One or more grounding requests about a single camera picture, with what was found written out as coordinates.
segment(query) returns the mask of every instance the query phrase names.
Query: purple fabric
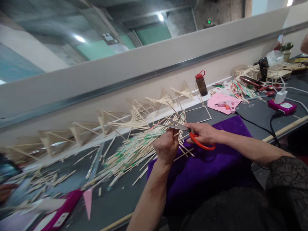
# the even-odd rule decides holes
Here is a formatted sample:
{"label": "purple fabric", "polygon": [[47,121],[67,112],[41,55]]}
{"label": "purple fabric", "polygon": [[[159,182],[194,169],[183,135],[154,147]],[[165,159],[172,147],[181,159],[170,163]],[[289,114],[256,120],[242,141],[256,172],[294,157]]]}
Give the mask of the purple fabric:
{"label": "purple fabric", "polygon": [[[252,137],[240,116],[221,121],[214,128]],[[167,201],[164,215],[195,210],[202,201],[235,186],[251,187],[256,179],[251,172],[251,161],[235,149],[216,144],[213,151],[205,151],[196,144],[184,143],[195,158],[182,157],[172,164],[167,182]],[[183,153],[179,150],[177,157]],[[149,178],[156,160],[148,166]]]}

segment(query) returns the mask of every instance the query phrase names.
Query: hand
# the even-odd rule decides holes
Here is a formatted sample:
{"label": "hand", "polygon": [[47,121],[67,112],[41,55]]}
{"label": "hand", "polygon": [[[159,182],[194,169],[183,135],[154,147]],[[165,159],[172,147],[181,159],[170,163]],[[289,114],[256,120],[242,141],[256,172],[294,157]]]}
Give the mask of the hand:
{"label": "hand", "polygon": [[[202,143],[202,144],[215,144],[218,143],[218,138],[220,135],[220,131],[217,130],[216,128],[213,128],[209,124],[185,124],[186,127],[192,129],[193,131],[199,133],[199,137],[196,137],[196,139]],[[187,143],[195,143],[194,141],[189,138]]]}
{"label": "hand", "polygon": [[302,42],[301,51],[303,53],[308,54],[308,34],[306,35],[306,37],[304,38],[304,40]]}
{"label": "hand", "polygon": [[179,137],[176,135],[177,133],[178,130],[169,128],[153,144],[153,147],[158,155],[158,161],[160,161],[163,167],[169,167],[173,163],[179,148]]}
{"label": "hand", "polygon": [[11,190],[18,187],[18,184],[2,184],[0,185],[0,202],[4,203],[9,199]]}

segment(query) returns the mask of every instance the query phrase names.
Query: gray table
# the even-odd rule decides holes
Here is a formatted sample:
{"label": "gray table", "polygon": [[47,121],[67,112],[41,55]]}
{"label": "gray table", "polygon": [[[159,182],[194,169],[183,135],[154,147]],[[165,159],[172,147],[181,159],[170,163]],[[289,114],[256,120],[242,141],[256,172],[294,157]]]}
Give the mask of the gray table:
{"label": "gray table", "polygon": [[[287,83],[288,83],[287,84],[288,87],[297,87],[297,88],[308,91],[308,74],[302,73],[298,75],[293,75],[291,79],[287,81]],[[301,101],[305,105],[308,106],[308,95],[307,94],[293,90],[293,89],[290,89],[288,91],[289,93],[287,97]],[[268,101],[271,98],[265,97],[263,99],[265,101]],[[200,106],[201,104],[197,104],[187,110],[197,108]],[[227,116],[223,113],[219,113],[218,111],[212,110],[210,108],[208,110],[209,110],[209,113],[211,114],[212,119],[207,121],[207,123],[211,125],[218,123],[222,120],[228,119],[231,116],[235,116],[232,114]],[[236,110],[244,118],[251,120],[254,123],[270,130],[269,121],[270,121],[271,116],[275,113],[275,111],[269,108],[266,102],[255,99],[251,101],[250,104],[242,104],[242,103],[239,104]],[[306,114],[307,114],[306,111],[302,108],[300,104],[298,104],[297,110],[294,115],[299,118],[302,118],[306,116]],[[296,120],[298,120],[298,118],[296,118],[295,116],[291,115],[291,116],[286,116],[286,117],[275,119],[272,123],[274,130],[278,131],[286,127],[287,125],[295,122]],[[207,114],[205,109],[197,109],[195,111],[188,112],[186,114],[186,117],[187,117],[188,122],[195,123],[195,122],[199,122],[199,121],[209,118],[209,115]],[[256,127],[255,125],[249,122],[246,122],[246,121],[244,122],[254,138],[262,140],[269,136],[269,134],[266,131]],[[117,147],[121,145],[122,140],[123,139],[121,137],[116,138],[114,144],[111,146],[108,152],[107,157],[115,153]],[[109,143],[110,141],[107,141],[105,143],[103,153],[108,147]],[[64,183],[60,184],[59,186],[52,189],[51,191],[48,191],[48,193],[51,193],[51,195],[54,195],[57,192],[66,193],[66,192],[69,192],[71,190],[78,188],[81,182],[83,182],[93,159],[90,159],[90,156],[91,156],[90,155],[76,165],[73,165],[73,163],[75,163],[76,160],[78,160],[83,155],[87,154],[89,151],[93,149],[95,148],[93,147],[89,148],[85,151],[80,152],[76,156],[72,155],[71,157],[66,159],[64,163],[58,162],[48,168],[43,169],[42,171],[46,171],[46,170],[52,171],[53,169],[61,168],[62,174],[67,174],[68,172],[71,172],[77,169],[76,173],[72,177],[68,178]],[[139,171],[141,166],[143,166],[143,164],[140,164],[140,167],[134,168],[131,172],[121,177],[116,182],[116,184],[111,188],[110,191],[106,191],[107,184],[102,184],[101,186],[99,186],[99,187],[102,187],[102,195],[100,197],[98,196],[99,187],[93,190],[91,220],[89,221],[87,219],[87,214],[86,214],[83,199],[81,199],[78,202],[75,210],[73,211],[69,219],[66,221],[66,224],[64,225],[62,230],[78,231],[78,230],[84,230],[87,227],[90,227],[91,230],[101,230],[105,228],[106,226],[132,213],[135,209],[135,206],[137,205],[139,197],[141,196],[143,188],[146,184],[146,177],[143,176],[143,178],[141,178],[135,184],[135,186],[132,186],[133,182],[141,174],[141,172]],[[16,190],[16,192],[12,195],[12,197],[10,198],[7,204],[10,206],[18,205],[21,202],[23,202],[25,199],[27,199],[27,197],[31,198],[37,193],[37,191],[35,191],[29,195],[23,195],[23,190],[24,189],[22,189],[22,185],[21,185],[21,187],[19,187],[19,189]]]}

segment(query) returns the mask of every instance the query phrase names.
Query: black cable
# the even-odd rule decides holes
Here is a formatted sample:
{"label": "black cable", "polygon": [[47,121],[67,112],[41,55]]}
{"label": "black cable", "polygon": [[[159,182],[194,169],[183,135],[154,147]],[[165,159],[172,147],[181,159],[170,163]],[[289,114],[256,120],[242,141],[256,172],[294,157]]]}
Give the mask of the black cable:
{"label": "black cable", "polygon": [[[245,118],[242,117],[237,111],[235,111],[235,114],[239,115],[243,120],[246,120],[247,122],[252,123],[253,125],[255,125],[255,126],[261,128],[261,129],[263,129],[264,131],[266,131],[266,132],[268,132],[270,135],[272,135],[273,138],[274,138],[274,140],[275,140],[274,146],[276,146],[276,144],[278,144],[278,147],[280,148],[279,140],[278,140],[278,138],[277,138],[277,136],[276,136],[276,134],[275,134],[275,131],[274,131],[274,129],[273,129],[273,126],[272,126],[272,121],[273,121],[274,119],[276,119],[276,118],[282,116],[282,115],[284,114],[282,111],[276,111],[276,113],[275,113],[274,115],[272,115],[272,117],[270,118],[269,125],[270,125],[271,131],[268,130],[268,129],[266,129],[266,128],[263,128],[263,127],[261,127],[261,126],[259,126],[259,125],[257,125],[257,124],[255,124],[254,122],[251,122],[251,121],[245,119]],[[262,169],[269,170],[269,168],[264,168],[264,167],[260,166],[259,164],[258,164],[258,166],[259,166],[260,168],[262,168]]]}
{"label": "black cable", "polygon": [[242,117],[237,111],[235,111],[235,114],[239,115],[243,120],[246,120],[247,122],[252,123],[253,125],[256,125],[257,127],[259,127],[259,128],[261,128],[261,129],[263,129],[264,131],[268,132],[268,133],[269,133],[270,135],[272,135],[274,138],[276,137],[276,135],[274,135],[270,130],[268,130],[268,129],[266,129],[266,128],[263,128],[263,127],[261,127],[261,126],[255,124],[254,122],[251,122],[251,121],[245,119],[245,118]]}
{"label": "black cable", "polygon": [[270,122],[269,122],[270,129],[271,129],[272,133],[275,135],[275,137],[276,137],[276,139],[277,139],[277,140],[275,140],[275,142],[277,141],[278,148],[280,148],[280,143],[279,143],[278,138],[277,138],[277,136],[276,136],[276,133],[275,133],[275,131],[274,131],[274,129],[273,129],[272,121],[273,121],[274,119],[276,119],[276,118],[282,116],[283,114],[284,114],[284,113],[283,113],[282,111],[280,111],[280,110],[276,111],[276,113],[275,113],[274,115],[272,115],[272,117],[270,118]]}

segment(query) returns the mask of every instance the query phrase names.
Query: brown bottle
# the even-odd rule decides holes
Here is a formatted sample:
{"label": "brown bottle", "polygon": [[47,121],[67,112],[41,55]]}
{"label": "brown bottle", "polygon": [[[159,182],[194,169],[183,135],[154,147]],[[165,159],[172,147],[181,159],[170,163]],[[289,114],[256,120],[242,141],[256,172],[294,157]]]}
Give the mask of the brown bottle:
{"label": "brown bottle", "polygon": [[199,88],[199,92],[202,96],[205,96],[208,94],[208,89],[206,88],[205,82],[204,82],[204,76],[205,76],[205,71],[201,71],[199,74],[196,75],[196,83]]}

